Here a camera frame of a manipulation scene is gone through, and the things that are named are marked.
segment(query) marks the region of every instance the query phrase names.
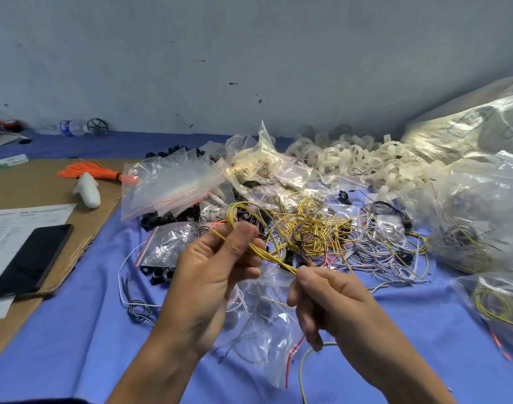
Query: smartphone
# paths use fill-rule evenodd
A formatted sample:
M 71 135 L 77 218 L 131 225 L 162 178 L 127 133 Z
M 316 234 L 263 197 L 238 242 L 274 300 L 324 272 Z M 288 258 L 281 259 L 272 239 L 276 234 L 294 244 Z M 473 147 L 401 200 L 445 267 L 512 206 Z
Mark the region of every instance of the smartphone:
M 0 275 L 0 298 L 37 292 L 72 231 L 72 224 L 33 230 Z

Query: plastic bottle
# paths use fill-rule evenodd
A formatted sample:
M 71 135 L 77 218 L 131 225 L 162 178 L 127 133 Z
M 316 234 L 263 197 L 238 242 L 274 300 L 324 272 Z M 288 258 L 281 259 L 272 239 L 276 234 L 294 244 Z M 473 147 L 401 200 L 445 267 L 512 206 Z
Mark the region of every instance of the plastic bottle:
M 64 135 L 72 137 L 82 136 L 86 133 L 102 136 L 107 134 L 109 129 L 105 121 L 94 118 L 89 121 L 61 121 L 58 124 L 36 128 L 35 131 L 41 135 Z

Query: brown cardboard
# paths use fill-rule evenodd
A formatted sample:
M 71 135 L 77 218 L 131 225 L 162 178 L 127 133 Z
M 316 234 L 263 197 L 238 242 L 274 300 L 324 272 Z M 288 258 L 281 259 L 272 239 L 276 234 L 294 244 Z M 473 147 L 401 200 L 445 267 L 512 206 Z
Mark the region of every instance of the brown cardboard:
M 59 178 L 56 177 L 56 173 L 77 161 L 75 159 L 32 160 L 8 169 L 0 168 L 0 210 L 77 204 L 67 220 L 67 223 L 73 224 L 75 228 L 40 291 L 27 295 L 25 300 L 13 302 L 7 316 L 0 319 L 0 353 L 40 305 L 41 297 L 51 295 L 58 290 L 120 201 L 122 185 L 113 180 L 98 180 L 101 205 L 95 210 L 87 208 L 79 196 L 73 196 L 75 179 Z M 103 166 L 115 171 L 122 171 L 125 162 L 134 161 L 99 160 Z

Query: blue tablecloth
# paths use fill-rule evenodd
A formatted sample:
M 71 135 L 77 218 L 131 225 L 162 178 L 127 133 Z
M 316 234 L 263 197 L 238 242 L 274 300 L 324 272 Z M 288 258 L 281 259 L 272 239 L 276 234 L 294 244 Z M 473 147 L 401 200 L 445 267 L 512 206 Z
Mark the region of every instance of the blue tablecloth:
M 0 158 L 139 158 L 176 144 L 199 147 L 228 136 L 112 132 L 104 138 L 28 134 L 28 145 L 0 147 Z M 277 147 L 286 148 L 287 139 Z M 117 210 L 101 229 L 58 294 L 45 300 L 0 355 L 0 401 L 74 396 L 102 403 L 144 343 L 150 328 L 132 322 L 120 305 L 117 271 L 147 234 Z M 135 255 L 125 272 L 131 271 Z M 377 292 L 377 300 L 406 333 L 459 403 L 513 403 L 513 362 L 498 352 L 486 329 L 473 320 L 448 286 L 455 272 L 431 266 L 431 283 Z M 133 291 L 160 303 L 166 292 L 133 269 Z M 183 403 L 301 402 L 297 371 L 304 343 L 293 358 L 288 390 L 271 387 L 245 362 L 229 355 L 221 364 L 206 356 L 189 383 Z M 384 403 L 343 359 L 337 347 L 312 353 L 303 368 L 312 403 Z

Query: orange string bundle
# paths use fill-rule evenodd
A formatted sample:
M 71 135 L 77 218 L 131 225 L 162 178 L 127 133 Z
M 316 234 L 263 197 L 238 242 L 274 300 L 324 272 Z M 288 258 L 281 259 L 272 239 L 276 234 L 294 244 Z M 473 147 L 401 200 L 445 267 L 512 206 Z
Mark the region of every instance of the orange string bundle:
M 127 176 L 122 173 L 115 172 L 114 170 L 103 167 L 98 162 L 77 162 L 70 164 L 62 171 L 59 171 L 57 176 L 77 178 L 82 176 L 84 173 L 90 173 L 95 179 L 110 179 L 118 180 L 119 182 L 123 180 L 124 182 L 138 183 L 138 177 Z

